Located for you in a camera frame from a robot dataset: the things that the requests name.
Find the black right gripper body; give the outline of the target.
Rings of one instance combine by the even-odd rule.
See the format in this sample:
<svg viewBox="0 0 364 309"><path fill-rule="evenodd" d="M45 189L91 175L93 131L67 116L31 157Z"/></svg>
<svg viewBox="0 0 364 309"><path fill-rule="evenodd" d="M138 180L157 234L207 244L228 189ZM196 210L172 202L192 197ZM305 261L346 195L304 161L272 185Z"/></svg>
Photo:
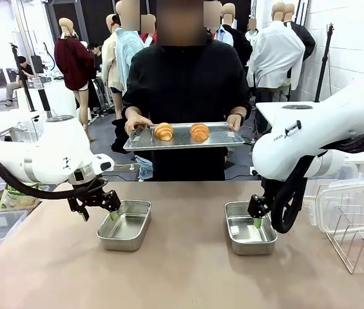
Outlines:
<svg viewBox="0 0 364 309"><path fill-rule="evenodd" d="M252 218L261 219L270 211L269 199L266 196L256 194L251 196L247 212Z"/></svg>

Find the stainless steel food container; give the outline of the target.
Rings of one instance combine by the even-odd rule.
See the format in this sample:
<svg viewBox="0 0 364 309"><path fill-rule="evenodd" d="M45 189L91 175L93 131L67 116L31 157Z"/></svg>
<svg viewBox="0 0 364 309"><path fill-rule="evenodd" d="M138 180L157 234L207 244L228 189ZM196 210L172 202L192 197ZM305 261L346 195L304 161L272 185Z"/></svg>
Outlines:
<svg viewBox="0 0 364 309"><path fill-rule="evenodd" d="M278 234L271 225L270 215L265 215L260 229L256 229L247 212L248 204L248 201L232 201L224 205L232 250L239 256L272 254Z"/></svg>
<svg viewBox="0 0 364 309"><path fill-rule="evenodd" d="M104 250L133 252L140 248L150 222L150 201L122 200L119 218L111 221L108 214L97 236Z"/></svg>

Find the metal tongs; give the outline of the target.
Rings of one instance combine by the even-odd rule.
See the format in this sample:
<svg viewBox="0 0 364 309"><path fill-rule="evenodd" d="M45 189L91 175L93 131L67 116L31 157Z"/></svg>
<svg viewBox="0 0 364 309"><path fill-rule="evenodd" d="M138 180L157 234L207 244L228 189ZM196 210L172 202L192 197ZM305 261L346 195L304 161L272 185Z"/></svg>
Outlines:
<svg viewBox="0 0 364 309"><path fill-rule="evenodd" d="M129 140L131 143L152 140L153 139L153 131L155 126L150 126L147 124L137 125L134 130L131 132L129 136Z"/></svg>

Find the golden croissant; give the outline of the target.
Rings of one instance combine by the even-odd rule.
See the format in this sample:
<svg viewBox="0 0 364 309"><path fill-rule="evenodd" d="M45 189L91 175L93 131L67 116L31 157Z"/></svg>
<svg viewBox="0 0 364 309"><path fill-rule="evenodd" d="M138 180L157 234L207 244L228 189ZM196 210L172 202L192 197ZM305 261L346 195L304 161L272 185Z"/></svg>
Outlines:
<svg viewBox="0 0 364 309"><path fill-rule="evenodd" d="M169 141L173 138L173 127L167 122L160 123L154 130L157 139L161 141Z"/></svg>
<svg viewBox="0 0 364 309"><path fill-rule="evenodd" d="M196 142L204 142L209 138L209 128L205 124L193 124L189 132Z"/></svg>

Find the perforated metal baking tray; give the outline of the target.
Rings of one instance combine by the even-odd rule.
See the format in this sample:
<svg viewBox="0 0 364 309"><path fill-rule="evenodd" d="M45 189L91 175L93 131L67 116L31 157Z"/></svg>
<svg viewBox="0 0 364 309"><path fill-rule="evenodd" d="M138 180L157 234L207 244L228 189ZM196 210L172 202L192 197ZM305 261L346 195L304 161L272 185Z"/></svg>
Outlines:
<svg viewBox="0 0 364 309"><path fill-rule="evenodd" d="M204 122L209 128L209 138L204 142L196 142L191 138L190 127L193 123L171 124L174 130L173 138L161 141L156 138L131 143L129 138L123 148L127 151L159 151L176 149L197 149L204 147L236 147L244 144L239 132L232 130L227 122Z"/></svg>

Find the person's right forearm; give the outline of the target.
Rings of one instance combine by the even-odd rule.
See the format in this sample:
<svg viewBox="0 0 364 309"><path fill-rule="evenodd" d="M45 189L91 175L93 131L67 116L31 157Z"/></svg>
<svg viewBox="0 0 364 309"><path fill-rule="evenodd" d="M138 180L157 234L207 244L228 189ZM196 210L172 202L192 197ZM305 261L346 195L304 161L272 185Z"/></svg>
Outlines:
<svg viewBox="0 0 364 309"><path fill-rule="evenodd" d="M142 116L142 112L140 111L139 108L137 108L135 106L130 106L126 109L125 115L126 115L126 118L129 120L130 118L133 118L133 117Z"/></svg>

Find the blue cloth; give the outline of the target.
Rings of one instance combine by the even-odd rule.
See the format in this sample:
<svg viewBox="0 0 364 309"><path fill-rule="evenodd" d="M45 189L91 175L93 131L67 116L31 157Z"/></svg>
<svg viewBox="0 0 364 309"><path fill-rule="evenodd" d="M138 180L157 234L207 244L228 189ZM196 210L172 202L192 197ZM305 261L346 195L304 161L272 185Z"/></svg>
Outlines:
<svg viewBox="0 0 364 309"><path fill-rule="evenodd" d="M139 167L139 180L144 181L153 177L153 164L150 160L135 155L136 162Z"/></svg>

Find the yellow green snack bag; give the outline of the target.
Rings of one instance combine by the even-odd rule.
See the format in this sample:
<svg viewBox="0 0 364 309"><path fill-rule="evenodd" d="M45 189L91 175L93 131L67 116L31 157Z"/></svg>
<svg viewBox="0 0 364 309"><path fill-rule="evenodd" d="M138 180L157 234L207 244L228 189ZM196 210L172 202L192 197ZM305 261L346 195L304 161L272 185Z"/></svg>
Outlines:
<svg viewBox="0 0 364 309"><path fill-rule="evenodd" d="M6 187L0 199L0 209L8 211L18 209L30 210L38 206L39 202L39 198L26 195L25 193L16 190L9 184L6 184Z"/></svg>

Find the person in black shirt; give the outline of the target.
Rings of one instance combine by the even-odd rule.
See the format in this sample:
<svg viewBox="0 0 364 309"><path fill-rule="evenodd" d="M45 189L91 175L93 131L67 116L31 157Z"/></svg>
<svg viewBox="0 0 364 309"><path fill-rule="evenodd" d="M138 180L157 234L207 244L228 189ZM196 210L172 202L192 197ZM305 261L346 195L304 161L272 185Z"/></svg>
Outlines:
<svg viewBox="0 0 364 309"><path fill-rule="evenodd" d="M157 42L133 58L124 94L154 124L226 121L248 85L236 50L204 26L204 0L157 0Z"/></svg>

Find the mannequin in dark red shirt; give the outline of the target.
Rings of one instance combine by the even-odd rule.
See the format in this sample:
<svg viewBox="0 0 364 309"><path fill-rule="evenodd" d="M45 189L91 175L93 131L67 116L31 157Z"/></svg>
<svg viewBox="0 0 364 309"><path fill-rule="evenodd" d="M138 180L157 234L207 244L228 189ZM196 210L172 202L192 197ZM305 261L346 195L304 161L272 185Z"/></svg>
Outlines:
<svg viewBox="0 0 364 309"><path fill-rule="evenodd" d="M55 43L54 57L57 67L63 74L65 86L73 92L79 103L79 122L90 142L88 125L89 82L95 78L95 63L86 47L74 37L73 22L59 19L61 37Z"/></svg>

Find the standing person in black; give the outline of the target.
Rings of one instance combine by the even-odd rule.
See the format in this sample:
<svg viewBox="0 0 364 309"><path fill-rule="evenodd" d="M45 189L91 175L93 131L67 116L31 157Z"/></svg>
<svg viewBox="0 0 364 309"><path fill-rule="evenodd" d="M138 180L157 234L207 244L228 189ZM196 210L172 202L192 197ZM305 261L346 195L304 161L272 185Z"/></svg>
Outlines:
<svg viewBox="0 0 364 309"><path fill-rule="evenodd" d="M89 49L94 56L96 70L101 71L101 65L102 65L101 47L97 43L92 42L89 45Z"/></svg>

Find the black tripod stand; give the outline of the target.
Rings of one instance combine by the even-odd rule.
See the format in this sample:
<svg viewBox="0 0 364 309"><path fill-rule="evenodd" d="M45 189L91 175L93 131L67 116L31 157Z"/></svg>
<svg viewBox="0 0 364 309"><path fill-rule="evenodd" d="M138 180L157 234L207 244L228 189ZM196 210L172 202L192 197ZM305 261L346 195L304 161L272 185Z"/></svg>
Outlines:
<svg viewBox="0 0 364 309"><path fill-rule="evenodd" d="M23 89L24 89L24 94L26 96L26 100L28 103L28 107L30 112L35 112L36 109L34 108L34 104L32 102L32 98L28 89L28 85L27 85L27 78L29 77L29 75L22 69L21 67L21 63L19 62L19 56L17 54L17 46L13 43L10 42L10 46L12 49L12 53L14 55L14 59L15 59L15 63L17 65L17 72L19 74L19 78L21 80L21 83L23 85Z"/></svg>
<svg viewBox="0 0 364 309"><path fill-rule="evenodd" d="M314 102L320 101L320 94L321 94L321 89L323 86L323 80L324 80L326 69L328 69L328 74L329 74L329 93L332 94L329 56L330 56L330 42L332 39L333 32L334 32L334 25L333 25L333 23L329 23L327 25L327 40L326 40L326 44L325 44L325 48L324 48L324 52L323 52L322 61L321 61L321 69L320 69L320 74L319 74L318 83L317 83L317 87L316 87Z"/></svg>

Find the mannequin in light blue shirt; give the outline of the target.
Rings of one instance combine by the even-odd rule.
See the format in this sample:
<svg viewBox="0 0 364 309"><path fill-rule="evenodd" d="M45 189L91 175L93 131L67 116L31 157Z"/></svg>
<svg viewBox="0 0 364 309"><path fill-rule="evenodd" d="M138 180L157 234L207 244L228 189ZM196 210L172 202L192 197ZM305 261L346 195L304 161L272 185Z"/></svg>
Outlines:
<svg viewBox="0 0 364 309"><path fill-rule="evenodd" d="M115 55L119 79L125 94L132 58L145 45L140 38L140 0L120 0L116 5L120 26L115 30L117 43Z"/></svg>

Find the mannequin in white shirt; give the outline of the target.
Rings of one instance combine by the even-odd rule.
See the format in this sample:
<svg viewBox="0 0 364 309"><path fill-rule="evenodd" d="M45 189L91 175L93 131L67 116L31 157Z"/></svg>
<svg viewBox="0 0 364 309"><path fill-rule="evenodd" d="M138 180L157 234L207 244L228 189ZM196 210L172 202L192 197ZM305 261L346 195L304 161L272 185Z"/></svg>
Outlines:
<svg viewBox="0 0 364 309"><path fill-rule="evenodd" d="M247 81L255 88L255 102L284 102L296 90L302 69L305 45L282 19L286 4L272 7L273 21L261 29L249 59Z"/></svg>

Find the seated person in black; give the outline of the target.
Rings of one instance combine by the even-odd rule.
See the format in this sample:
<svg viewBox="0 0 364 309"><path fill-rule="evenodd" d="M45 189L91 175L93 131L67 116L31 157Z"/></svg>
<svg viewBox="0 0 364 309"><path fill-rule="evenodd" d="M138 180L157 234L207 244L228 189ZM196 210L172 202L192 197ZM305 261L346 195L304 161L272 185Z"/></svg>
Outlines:
<svg viewBox="0 0 364 309"><path fill-rule="evenodd" d="M13 94L14 91L23 87L23 81L26 81L28 78L34 77L33 70L30 64L27 63L26 58L24 56L18 56L17 62L20 65L20 69L16 74L16 80L7 84L6 86L6 103L5 106L13 106Z"/></svg>

